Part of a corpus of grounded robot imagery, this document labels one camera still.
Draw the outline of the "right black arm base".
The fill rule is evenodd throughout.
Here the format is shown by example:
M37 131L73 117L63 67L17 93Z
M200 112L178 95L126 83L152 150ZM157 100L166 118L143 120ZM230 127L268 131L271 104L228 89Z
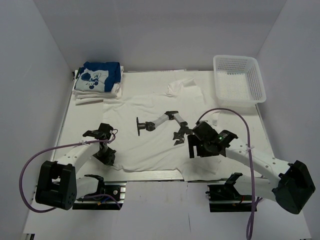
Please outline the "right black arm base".
M233 173L224 183L207 185L205 194L209 200L211 213L242 213L251 212L252 196L240 194L236 188L236 181L243 174Z

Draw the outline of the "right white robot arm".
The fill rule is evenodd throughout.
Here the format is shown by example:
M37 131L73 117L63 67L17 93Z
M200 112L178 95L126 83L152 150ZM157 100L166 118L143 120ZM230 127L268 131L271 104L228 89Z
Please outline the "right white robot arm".
M223 156L237 161L262 177L251 178L234 172L223 184L210 184L206 194L211 202L241 201L251 194L272 200L291 214L299 214L316 187L307 166L294 163L248 147L228 130L217 132L208 123L200 122L187 137L189 157Z

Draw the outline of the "blue white t shirt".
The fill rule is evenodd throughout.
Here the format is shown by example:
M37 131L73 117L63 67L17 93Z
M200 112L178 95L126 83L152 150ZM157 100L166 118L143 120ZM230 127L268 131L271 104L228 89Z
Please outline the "blue white t shirt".
M81 92L111 93L122 80L119 62L85 62L75 76L74 89Z

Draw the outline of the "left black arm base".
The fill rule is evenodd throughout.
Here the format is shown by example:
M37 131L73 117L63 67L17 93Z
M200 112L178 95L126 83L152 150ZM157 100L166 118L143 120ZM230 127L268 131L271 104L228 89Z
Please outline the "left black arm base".
M120 210L125 200L125 182L107 182L103 177L86 174L76 180L77 196L73 210Z

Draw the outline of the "white t shirt robot print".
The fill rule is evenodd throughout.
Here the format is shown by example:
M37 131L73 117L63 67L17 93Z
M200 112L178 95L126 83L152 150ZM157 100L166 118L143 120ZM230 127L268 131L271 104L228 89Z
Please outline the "white t shirt robot print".
M222 130L220 113L210 112L217 106L213 91L210 79L191 77L170 82L163 90L105 100L103 122L118 130L110 145L116 151L111 170L124 174L178 171L185 181L219 180L234 172L248 175L247 166L223 156L190 158L188 144L174 140L180 129L175 120L166 120L153 131L137 130L137 121L154 121L167 111L178 111L190 128L202 118Z

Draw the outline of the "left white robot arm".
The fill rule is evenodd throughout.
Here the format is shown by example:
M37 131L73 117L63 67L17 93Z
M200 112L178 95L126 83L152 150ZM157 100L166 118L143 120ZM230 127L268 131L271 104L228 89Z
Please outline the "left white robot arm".
M86 174L78 178L82 166L94 158L106 166L115 162L116 151L108 146L115 140L115 128L101 123L96 130L87 130L79 143L55 161L45 161L41 167L35 192L38 204L69 210L77 200L99 200L106 194L104 178Z

